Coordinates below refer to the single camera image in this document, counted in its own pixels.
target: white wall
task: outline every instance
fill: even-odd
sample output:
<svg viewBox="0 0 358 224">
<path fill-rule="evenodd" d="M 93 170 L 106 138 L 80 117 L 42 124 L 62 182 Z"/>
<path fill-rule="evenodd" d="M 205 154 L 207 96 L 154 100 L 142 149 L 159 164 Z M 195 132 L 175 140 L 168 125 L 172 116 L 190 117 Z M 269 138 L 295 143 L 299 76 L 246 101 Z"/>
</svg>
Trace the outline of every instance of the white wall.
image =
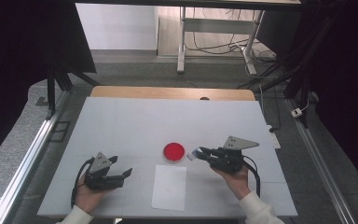
<svg viewBox="0 0 358 224">
<path fill-rule="evenodd" d="M 155 7 L 76 4 L 90 49 L 147 49 L 158 45 Z"/>
</svg>

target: table leg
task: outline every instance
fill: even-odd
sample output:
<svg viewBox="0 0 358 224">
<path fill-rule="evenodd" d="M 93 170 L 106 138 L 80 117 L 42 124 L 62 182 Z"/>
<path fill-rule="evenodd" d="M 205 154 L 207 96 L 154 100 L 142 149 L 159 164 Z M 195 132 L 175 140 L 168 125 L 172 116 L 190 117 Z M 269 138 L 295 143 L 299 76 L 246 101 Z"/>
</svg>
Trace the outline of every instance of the table leg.
<svg viewBox="0 0 358 224">
<path fill-rule="evenodd" d="M 185 72 L 185 21 L 186 21 L 186 7 L 181 7 L 180 26 L 181 26 L 181 40 L 178 52 L 178 67 L 177 73 L 183 74 Z"/>
<path fill-rule="evenodd" d="M 260 25 L 260 21 L 261 21 L 261 18 L 263 17 L 263 13 L 264 13 L 264 10 L 258 11 L 258 14 L 255 18 L 253 30 L 252 30 L 251 34 L 249 35 L 249 40 L 246 45 L 246 48 L 242 49 L 242 55 L 246 61 L 246 66 L 248 67 L 248 71 L 251 76 L 257 74 L 257 72 L 255 71 L 255 66 L 252 62 L 251 49 L 252 49 L 252 45 L 255 41 L 255 35 L 257 34 L 258 26 Z"/>
</svg>

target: aluminum rail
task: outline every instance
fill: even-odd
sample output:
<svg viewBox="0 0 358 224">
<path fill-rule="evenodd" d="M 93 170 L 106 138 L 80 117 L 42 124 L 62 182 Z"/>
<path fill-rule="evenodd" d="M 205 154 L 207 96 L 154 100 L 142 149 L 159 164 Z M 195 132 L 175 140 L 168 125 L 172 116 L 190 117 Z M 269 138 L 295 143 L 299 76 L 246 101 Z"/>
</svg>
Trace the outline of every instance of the aluminum rail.
<svg viewBox="0 0 358 224">
<path fill-rule="evenodd" d="M 287 106 L 290 111 L 294 110 L 296 105 L 293 100 L 286 100 Z M 319 176 L 324 183 L 324 187 L 326 191 L 329 193 L 332 203 L 337 210 L 337 214 L 341 219 L 341 222 L 344 224 L 355 224 L 355 220 L 353 214 L 351 213 L 350 208 L 342 195 L 341 190 L 339 189 L 336 181 L 334 180 L 333 176 L 331 175 L 322 154 L 320 153 L 319 148 L 316 146 L 315 142 L 313 141 L 312 135 L 310 131 L 302 125 L 299 119 L 295 119 L 296 126 L 301 137 L 304 140 L 304 143 L 307 147 L 307 150 L 312 158 L 313 163 L 315 164 L 316 170 L 319 173 Z"/>
<path fill-rule="evenodd" d="M 16 173 L 13 175 L 10 183 L 7 186 L 3 196 L 0 199 L 0 224 L 4 223 L 12 206 L 15 202 L 19 192 L 22 188 L 23 183 L 25 182 L 28 174 L 32 171 L 34 163 L 36 162 L 38 155 L 42 151 L 42 147 L 45 145 L 48 139 L 48 135 L 54 124 L 58 120 L 62 112 L 62 108 L 68 99 L 69 93 L 63 91 L 60 95 L 60 98 L 57 102 L 57 110 L 51 119 L 46 119 L 42 126 L 40 127 L 33 143 L 30 145 L 27 153 L 24 156 L 24 159 L 20 163 L 20 166 Z"/>
</svg>

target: hand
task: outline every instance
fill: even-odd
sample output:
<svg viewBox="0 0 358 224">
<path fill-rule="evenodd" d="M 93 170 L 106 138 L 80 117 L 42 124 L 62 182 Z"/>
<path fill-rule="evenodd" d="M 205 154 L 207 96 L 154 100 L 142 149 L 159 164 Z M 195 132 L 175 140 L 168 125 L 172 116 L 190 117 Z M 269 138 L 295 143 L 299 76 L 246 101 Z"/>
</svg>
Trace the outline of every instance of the hand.
<svg viewBox="0 0 358 224">
<path fill-rule="evenodd" d="M 107 190 L 91 190 L 84 184 L 84 175 L 77 182 L 77 195 L 75 199 L 75 205 L 86 213 L 90 213 L 100 203 L 105 194 L 112 191 Z"/>
<path fill-rule="evenodd" d="M 214 168 L 212 169 L 226 180 L 228 187 L 238 200 L 241 200 L 251 192 L 248 187 L 248 168 L 245 166 L 242 166 L 242 168 L 233 175 L 229 175 Z"/>
</svg>

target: white sleeve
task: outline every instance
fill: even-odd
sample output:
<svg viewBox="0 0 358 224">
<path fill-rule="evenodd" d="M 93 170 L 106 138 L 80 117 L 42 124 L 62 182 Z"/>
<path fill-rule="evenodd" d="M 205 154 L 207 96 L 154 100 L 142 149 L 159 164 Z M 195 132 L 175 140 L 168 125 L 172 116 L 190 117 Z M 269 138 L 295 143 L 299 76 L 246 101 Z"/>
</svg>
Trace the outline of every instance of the white sleeve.
<svg viewBox="0 0 358 224">
<path fill-rule="evenodd" d="M 272 206 L 263 203 L 254 191 L 240 200 L 240 206 L 245 212 L 246 224 L 283 224 L 275 215 Z"/>
<path fill-rule="evenodd" d="M 62 222 L 57 222 L 56 224 L 89 224 L 91 221 L 92 216 L 74 205 L 68 216 Z"/>
</svg>

